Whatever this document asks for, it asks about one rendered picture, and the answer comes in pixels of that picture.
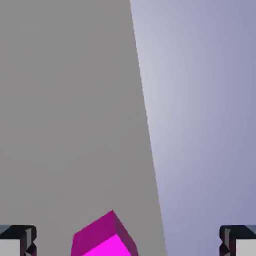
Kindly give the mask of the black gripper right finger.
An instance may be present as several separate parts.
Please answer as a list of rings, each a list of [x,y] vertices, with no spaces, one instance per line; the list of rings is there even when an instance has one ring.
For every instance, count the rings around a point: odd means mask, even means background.
[[[222,225],[219,256],[256,256],[256,225]]]

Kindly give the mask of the small magenta cube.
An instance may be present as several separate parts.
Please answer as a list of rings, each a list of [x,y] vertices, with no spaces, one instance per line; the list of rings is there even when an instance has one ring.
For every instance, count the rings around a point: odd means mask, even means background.
[[[139,256],[137,246],[111,210],[73,235],[70,256]]]

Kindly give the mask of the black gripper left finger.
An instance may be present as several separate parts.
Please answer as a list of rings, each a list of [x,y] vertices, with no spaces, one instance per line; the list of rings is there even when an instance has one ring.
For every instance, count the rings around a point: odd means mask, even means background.
[[[0,256],[37,256],[34,225],[0,225]]]

